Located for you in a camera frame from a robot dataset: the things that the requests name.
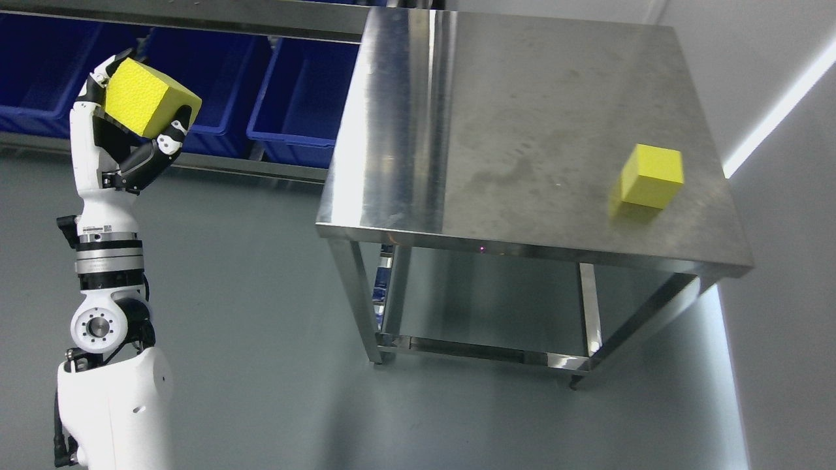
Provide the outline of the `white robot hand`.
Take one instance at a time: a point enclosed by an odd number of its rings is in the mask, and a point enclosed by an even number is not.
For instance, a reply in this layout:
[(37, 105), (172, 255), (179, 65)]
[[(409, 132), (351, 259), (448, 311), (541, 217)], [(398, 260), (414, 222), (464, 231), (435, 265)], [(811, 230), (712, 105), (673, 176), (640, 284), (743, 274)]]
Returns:
[(135, 56), (137, 49), (128, 48), (97, 65), (80, 89), (80, 101), (74, 102), (69, 113), (72, 173), (76, 191), (83, 202), (82, 216), (131, 216), (137, 199), (135, 195), (145, 190), (179, 158), (190, 131), (192, 107), (182, 105), (158, 136), (129, 153), (122, 163), (118, 163), (115, 172), (114, 159), (95, 143), (93, 123), (95, 119), (101, 119), (121, 131), (129, 131), (108, 115), (104, 106), (111, 78), (126, 59), (134, 59)]

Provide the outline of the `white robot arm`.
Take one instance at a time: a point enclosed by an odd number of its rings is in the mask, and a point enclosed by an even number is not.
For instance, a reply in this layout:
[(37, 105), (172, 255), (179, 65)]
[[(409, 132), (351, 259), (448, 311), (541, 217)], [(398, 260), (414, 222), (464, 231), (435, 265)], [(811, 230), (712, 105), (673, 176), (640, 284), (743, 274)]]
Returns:
[(182, 105), (144, 143), (108, 116), (112, 81), (134, 56), (128, 48), (97, 65), (69, 112), (72, 174), (82, 211), (56, 223), (76, 253), (84, 299), (69, 323), (74, 347), (57, 367), (55, 467), (175, 467), (170, 428), (175, 381), (157, 345), (133, 206), (179, 158), (197, 111)]

